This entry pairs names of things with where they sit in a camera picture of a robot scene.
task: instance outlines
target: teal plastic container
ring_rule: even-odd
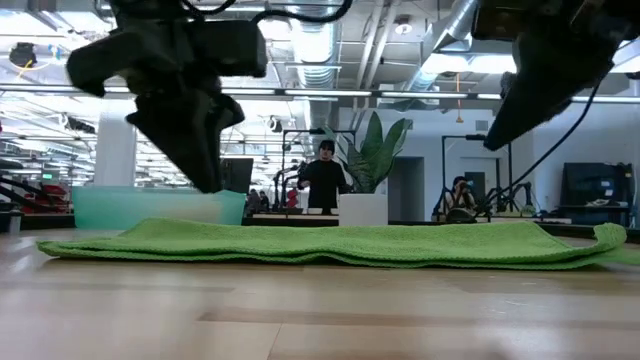
[[[245,194],[221,191],[83,186],[72,189],[76,227],[127,230],[144,219],[163,217],[240,225]]]

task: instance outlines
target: black cable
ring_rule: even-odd
[[[342,5],[340,5],[340,7],[338,8],[338,10],[336,10],[335,13],[327,16],[307,16],[307,15],[292,13],[286,10],[265,10],[258,13],[256,16],[254,16],[253,19],[251,19],[251,22],[257,24],[266,18],[277,16],[277,17],[295,19],[298,21],[303,21],[308,23],[326,24],[326,23],[340,20],[347,13],[347,11],[349,11],[349,9],[351,8],[351,4],[353,4],[353,0],[344,0]]]
[[[191,17],[196,21],[204,21],[203,11],[198,9],[195,5],[191,3],[189,0],[180,0],[180,2],[187,7],[186,12],[191,15]]]
[[[549,157],[549,155],[551,155],[551,153],[553,153],[560,145],[562,145],[562,143],[567,140],[567,138],[569,136],[571,136],[571,134],[573,134],[573,132],[576,130],[576,128],[582,123],[582,121],[587,117],[587,113],[589,113],[589,109],[591,108],[591,105],[593,104],[593,98],[596,97],[596,94],[598,93],[598,89],[600,88],[600,82],[598,82],[598,85],[596,85],[596,87],[593,88],[593,91],[591,92],[591,96],[589,96],[589,100],[587,101],[587,105],[584,107],[584,110],[582,111],[582,115],[580,115],[580,117],[578,118],[578,120],[575,122],[575,124],[573,124],[573,126],[571,126],[571,128],[569,128],[569,130],[567,131],[566,134],[564,134],[560,140],[558,140],[558,142],[555,143],[555,145],[553,145],[544,155],[542,155],[540,157],[540,159],[538,159],[538,161],[536,161],[533,165],[531,165],[531,167],[529,169],[527,169],[527,171],[524,172],[524,174],[522,174],[522,176],[520,176],[518,179],[516,179],[513,183],[511,183],[511,185],[507,186],[506,188],[502,189],[500,192],[496,193],[495,195],[493,195],[491,198],[489,198],[489,200],[487,200],[487,204],[488,207],[490,208],[491,202],[499,197],[502,196],[502,194],[504,194],[507,191],[510,191],[511,189],[513,189],[514,186],[518,185],[518,183],[522,180],[524,180],[524,178],[526,178],[529,174],[531,174],[533,172],[533,170],[535,170],[538,165],[540,165],[540,163],[542,163],[546,158]],[[476,211],[476,214],[474,215],[474,219],[478,217],[478,215],[480,215],[482,213],[482,211]]]
[[[213,10],[200,10],[203,15],[213,16],[220,14],[221,12],[227,10],[231,5],[235,4],[236,0],[226,0],[222,5],[218,6]]]

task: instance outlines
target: wooden table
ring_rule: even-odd
[[[0,237],[7,360],[638,359],[640,268],[52,260]]]

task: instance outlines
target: green towel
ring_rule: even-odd
[[[151,261],[259,260],[303,264],[332,258],[353,265],[570,269],[602,262],[640,264],[622,249],[625,229],[594,228],[597,242],[572,247],[531,222],[443,226],[242,227],[148,219],[115,237],[38,243],[51,256]]]

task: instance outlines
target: white planter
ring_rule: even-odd
[[[340,226],[384,226],[389,224],[387,195],[340,195]]]

